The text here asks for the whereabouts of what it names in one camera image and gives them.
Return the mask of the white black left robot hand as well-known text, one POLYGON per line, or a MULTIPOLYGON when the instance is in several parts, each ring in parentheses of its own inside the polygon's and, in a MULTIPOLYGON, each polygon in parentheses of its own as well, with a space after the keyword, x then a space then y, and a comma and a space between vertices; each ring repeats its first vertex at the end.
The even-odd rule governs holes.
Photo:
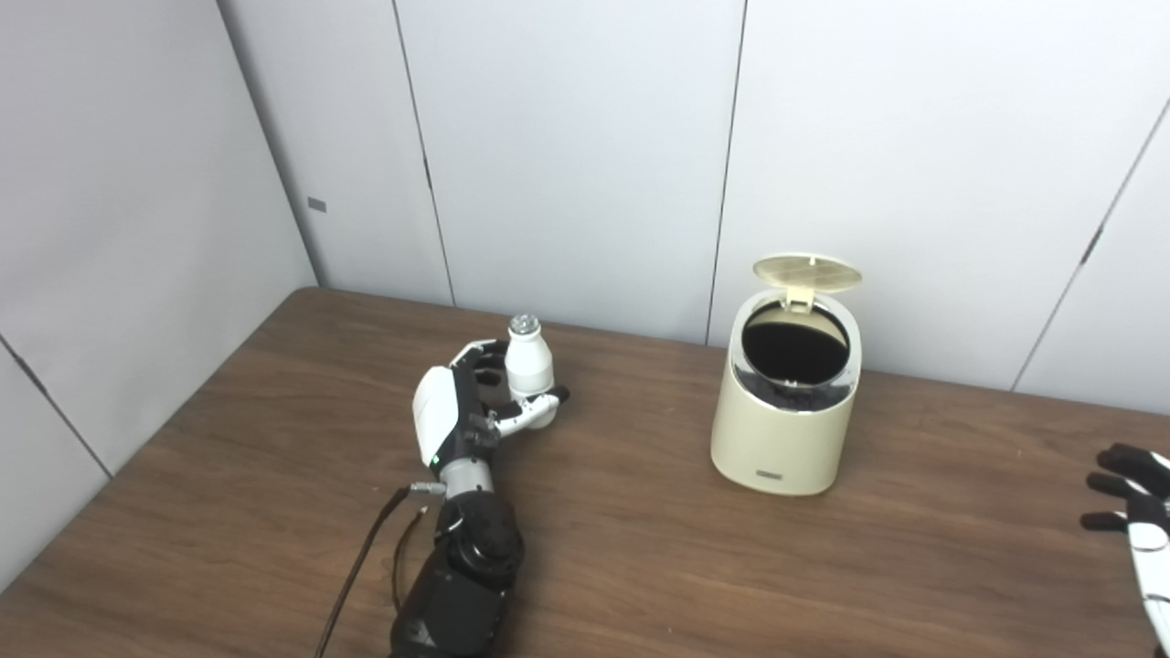
POLYGON ((412 400, 420 457, 431 474, 457 460, 490 460, 502 438, 535 429, 569 400, 567 388, 552 385, 539 393, 493 407, 481 388, 505 382, 505 340, 472 341, 443 366, 431 366, 412 400))

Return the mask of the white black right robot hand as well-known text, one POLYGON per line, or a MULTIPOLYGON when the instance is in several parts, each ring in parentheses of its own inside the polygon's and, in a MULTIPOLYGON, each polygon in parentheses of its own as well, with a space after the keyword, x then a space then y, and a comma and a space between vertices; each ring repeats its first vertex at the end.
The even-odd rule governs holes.
POLYGON ((1086 477, 1090 491, 1117 496, 1124 510, 1085 513, 1087 532, 1126 534, 1141 601, 1158 644, 1156 657, 1169 650, 1169 462, 1165 455, 1115 443, 1096 454, 1099 472, 1086 477))

